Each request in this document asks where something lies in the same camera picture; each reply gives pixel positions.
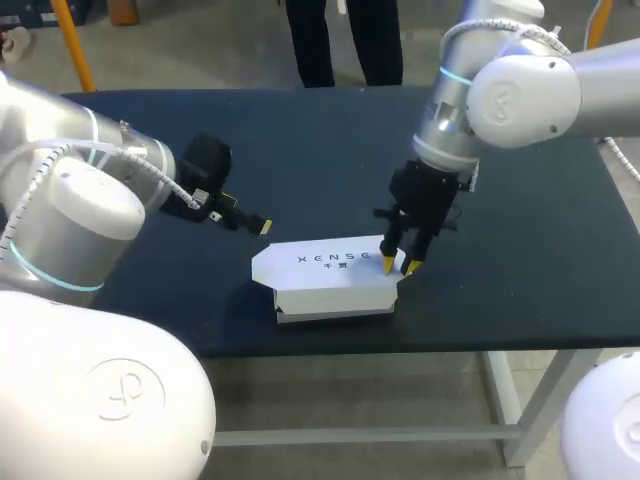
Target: white table frame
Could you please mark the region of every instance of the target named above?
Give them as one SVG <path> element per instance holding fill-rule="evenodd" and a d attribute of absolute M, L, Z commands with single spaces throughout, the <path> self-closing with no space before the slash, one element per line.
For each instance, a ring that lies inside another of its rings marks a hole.
<path fill-rule="evenodd" d="M 506 352 L 483 352 L 482 363 L 499 422 L 494 425 L 218 432 L 214 446 L 500 440 L 507 466 L 524 467 L 601 352 L 601 349 L 559 350 L 524 411 L 520 408 Z"/>

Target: white box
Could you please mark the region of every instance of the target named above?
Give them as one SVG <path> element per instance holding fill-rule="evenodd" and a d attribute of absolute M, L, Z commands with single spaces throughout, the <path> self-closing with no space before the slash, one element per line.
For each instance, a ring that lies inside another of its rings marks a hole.
<path fill-rule="evenodd" d="M 382 238 L 274 243 L 253 257 L 252 278 L 273 289 L 278 323 L 391 313 L 405 254 L 385 275 Z"/>

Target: gray floor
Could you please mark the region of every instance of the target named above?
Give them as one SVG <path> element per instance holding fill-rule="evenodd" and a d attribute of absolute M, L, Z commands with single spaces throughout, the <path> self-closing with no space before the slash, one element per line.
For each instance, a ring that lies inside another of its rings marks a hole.
<path fill-rule="evenodd" d="M 114 28 L 98 11 L 80 36 L 98 89 L 300 87 L 286 15 L 276 0 L 139 0 L 143 23 Z M 590 4 L 546 2 L 570 48 L 582 43 Z M 606 41 L 633 38 L 640 9 L 617 2 Z M 406 83 L 430 83 L 437 45 L 460 0 L 399 0 Z M 347 19 L 329 0 L 340 84 L 362 82 Z M 35 32 L 31 54 L 7 70 L 53 92 L 79 91 L 57 29 Z M 628 140 L 629 156 L 640 145 Z M 640 186 L 610 155 L 605 161 L 640 225 Z M 605 357 L 615 355 L 608 351 Z M 553 352 L 511 354 L 522 402 Z M 490 411 L 473 354 L 275 358 L 207 362 L 221 429 L 487 422 Z M 564 480 L 553 432 L 525 471 L 504 468 L 492 442 L 340 445 L 214 450 L 203 478 Z"/>

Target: black end effector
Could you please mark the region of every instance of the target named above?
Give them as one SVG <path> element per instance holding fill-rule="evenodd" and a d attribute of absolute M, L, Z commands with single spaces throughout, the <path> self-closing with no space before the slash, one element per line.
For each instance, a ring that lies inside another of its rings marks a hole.
<path fill-rule="evenodd" d="M 404 168 L 395 171 L 389 185 L 395 204 L 390 210 L 374 210 L 376 217 L 389 221 L 380 244 L 387 273 L 393 268 L 402 237 L 409 229 L 417 232 L 402 264 L 405 275 L 425 261 L 431 240 L 442 228 L 455 230 L 455 224 L 447 222 L 447 215 L 461 187 L 457 173 L 443 172 L 417 160 L 409 160 Z"/>
<path fill-rule="evenodd" d="M 191 222 L 209 218 L 228 230 L 242 227 L 253 235 L 266 234 L 271 220 L 242 212 L 237 208 L 237 200 L 223 191 L 231 167 L 229 146 L 211 135 L 199 134 L 187 147 L 184 158 L 176 162 L 176 181 L 194 197 L 200 208 L 189 208 L 172 193 L 160 211 Z"/>

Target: black pants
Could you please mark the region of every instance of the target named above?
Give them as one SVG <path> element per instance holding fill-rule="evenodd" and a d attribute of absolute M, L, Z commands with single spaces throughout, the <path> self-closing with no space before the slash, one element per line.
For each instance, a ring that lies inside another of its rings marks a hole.
<path fill-rule="evenodd" d="M 307 88 L 335 86 L 324 17 L 327 0 L 286 1 L 302 83 Z M 367 85 L 401 85 L 402 45 L 396 0 L 347 0 L 347 8 Z"/>

